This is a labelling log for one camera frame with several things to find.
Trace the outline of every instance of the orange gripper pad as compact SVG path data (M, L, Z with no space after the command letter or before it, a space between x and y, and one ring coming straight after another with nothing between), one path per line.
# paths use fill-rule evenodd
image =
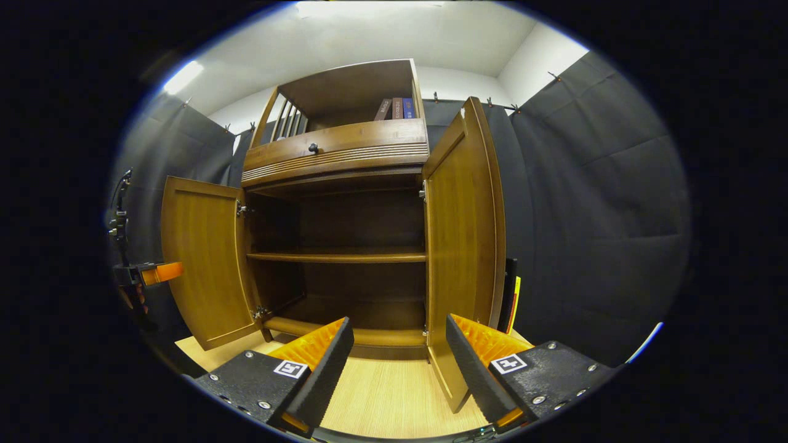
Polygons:
M468 340L468 343L470 343L470 346L485 367L489 367L490 362L494 359L533 348L531 343L520 341L497 329L481 325L473 320L454 314L452 314L452 318L459 326L459 329L463 331L465 339Z
M314 371L314 368L320 363L325 351L331 344L331 340L336 336L336 332L340 330L343 321L344 318L340 318L335 322L315 329L268 355L282 360L304 363L309 366L309 369Z

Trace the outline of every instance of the cabinet hinge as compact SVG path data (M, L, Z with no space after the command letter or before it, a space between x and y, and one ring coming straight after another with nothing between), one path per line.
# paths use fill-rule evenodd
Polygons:
M249 311L249 313L254 320L265 318L266 316L272 314L267 307L262 307L260 305L257 305L257 309L255 311Z
M241 201L236 200L236 217L240 217L241 213L246 215L250 212L255 212L255 210L251 209L249 206L241 206Z

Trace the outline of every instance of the ceiling light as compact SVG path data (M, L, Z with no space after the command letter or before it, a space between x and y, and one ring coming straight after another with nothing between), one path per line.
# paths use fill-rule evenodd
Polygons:
M173 95L184 88L190 81L194 80L203 71L203 66L196 61L190 61L173 78L164 85L164 90Z
M381 12L393 8L411 6L442 6L444 2L297 2L295 8L301 18L326 16L331 13L364 13Z

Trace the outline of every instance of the cabinet door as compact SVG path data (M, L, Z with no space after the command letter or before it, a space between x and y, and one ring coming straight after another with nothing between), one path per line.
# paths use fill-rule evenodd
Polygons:
M251 311L259 303L246 265L243 190L167 177L162 200L162 251L182 262L169 281L178 310L203 349L260 329Z
M504 199L481 103L471 97L424 165L426 180L427 348L449 406L468 387L446 341L446 315L495 327L504 290Z

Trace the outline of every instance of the book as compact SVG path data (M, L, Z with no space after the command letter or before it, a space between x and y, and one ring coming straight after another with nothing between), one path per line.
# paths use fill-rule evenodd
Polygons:
M402 118L402 98L395 97L392 99L392 120Z
M377 115L375 116L375 119L373 121L385 120L386 116L388 115L388 109L391 108L391 106L392 106L391 99L383 99L383 101L381 102L381 107L377 108Z
M402 112L403 118L416 118L416 112L413 110L413 99L402 99Z

